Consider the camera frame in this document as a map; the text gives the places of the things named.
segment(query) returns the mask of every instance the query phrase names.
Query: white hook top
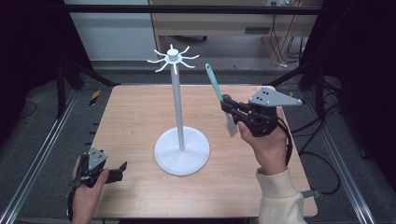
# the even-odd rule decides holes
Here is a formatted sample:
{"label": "white hook top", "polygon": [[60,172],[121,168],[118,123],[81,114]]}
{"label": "white hook top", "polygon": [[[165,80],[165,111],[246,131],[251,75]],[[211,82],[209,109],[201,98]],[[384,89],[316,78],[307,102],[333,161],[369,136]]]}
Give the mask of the white hook top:
{"label": "white hook top", "polygon": [[186,67],[189,67],[189,68],[195,68],[195,66],[190,66],[190,65],[182,62],[183,59],[196,59],[196,58],[199,57],[199,55],[196,55],[194,57],[183,57],[183,56],[181,56],[183,53],[187,52],[187,50],[189,50],[189,48],[190,47],[187,47],[184,51],[179,53],[178,50],[174,49],[173,45],[171,45],[171,48],[166,52],[166,54],[161,54],[157,50],[154,50],[158,55],[164,56],[164,58],[161,59],[161,60],[158,60],[158,61],[150,61],[150,60],[148,60],[148,63],[159,63],[159,62],[162,62],[162,61],[166,62],[166,64],[164,64],[162,68],[160,68],[158,70],[155,70],[155,72],[161,72],[166,67],[166,65],[171,63],[171,64],[174,65],[174,71],[175,71],[175,74],[177,75],[177,66],[176,66],[177,63],[182,63]]}

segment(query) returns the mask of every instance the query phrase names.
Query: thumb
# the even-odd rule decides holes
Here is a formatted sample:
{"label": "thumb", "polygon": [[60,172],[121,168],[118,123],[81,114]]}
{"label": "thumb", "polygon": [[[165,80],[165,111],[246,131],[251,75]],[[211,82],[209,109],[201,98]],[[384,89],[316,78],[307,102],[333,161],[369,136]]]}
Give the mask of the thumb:
{"label": "thumb", "polygon": [[99,188],[102,189],[103,185],[106,183],[107,178],[108,178],[108,169],[104,169],[102,173],[98,176],[98,179],[96,181],[96,184],[94,188]]}
{"label": "thumb", "polygon": [[245,141],[247,141],[252,136],[250,129],[242,121],[238,121],[237,125],[238,125],[239,132],[241,133],[241,138],[244,139]]}

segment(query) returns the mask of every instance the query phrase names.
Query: white vertical pole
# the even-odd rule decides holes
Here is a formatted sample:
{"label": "white vertical pole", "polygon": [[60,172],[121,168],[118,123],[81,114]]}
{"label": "white vertical pole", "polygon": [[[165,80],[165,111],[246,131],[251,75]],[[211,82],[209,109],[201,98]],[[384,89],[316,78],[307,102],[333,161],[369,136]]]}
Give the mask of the white vertical pole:
{"label": "white vertical pole", "polygon": [[181,112],[181,98],[180,98],[180,80],[179,80],[178,65],[171,67],[172,87],[174,92],[178,144],[180,151],[184,151],[184,131],[183,131],[183,117]]}

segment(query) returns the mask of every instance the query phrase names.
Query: black curtain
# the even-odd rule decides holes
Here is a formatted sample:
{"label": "black curtain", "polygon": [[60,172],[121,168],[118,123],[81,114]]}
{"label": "black curtain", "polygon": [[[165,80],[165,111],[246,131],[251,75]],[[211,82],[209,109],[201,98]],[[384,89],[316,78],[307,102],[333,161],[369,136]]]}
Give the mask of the black curtain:
{"label": "black curtain", "polygon": [[[34,87],[56,79],[56,68],[72,59],[92,69],[69,13],[43,11],[62,0],[0,0],[0,143],[12,130]],[[68,80],[80,81],[70,69]]]}
{"label": "black curtain", "polygon": [[[326,76],[340,79],[342,89],[339,99],[350,127],[363,151],[368,158],[377,161],[394,189],[395,24],[395,6],[392,1],[354,1],[335,27],[332,39],[321,52],[323,57],[317,64]],[[313,41],[312,49],[318,46],[315,46],[315,42],[327,34],[328,30],[329,27],[326,26],[315,26],[309,40]],[[312,55],[307,52],[304,59],[314,60],[310,56]],[[315,75],[313,72],[304,74],[307,79]]]}

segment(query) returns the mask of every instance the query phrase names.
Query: teal handle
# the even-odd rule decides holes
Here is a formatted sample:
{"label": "teal handle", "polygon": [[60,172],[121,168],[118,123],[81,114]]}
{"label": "teal handle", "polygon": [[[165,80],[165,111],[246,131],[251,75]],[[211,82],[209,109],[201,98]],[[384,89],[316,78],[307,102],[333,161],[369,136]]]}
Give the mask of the teal handle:
{"label": "teal handle", "polygon": [[220,101],[223,101],[222,95],[220,92],[219,84],[216,81],[215,74],[213,73],[212,67],[207,63],[205,65],[207,75],[209,76],[210,82],[212,83],[213,89],[215,89],[216,95],[218,96]]}

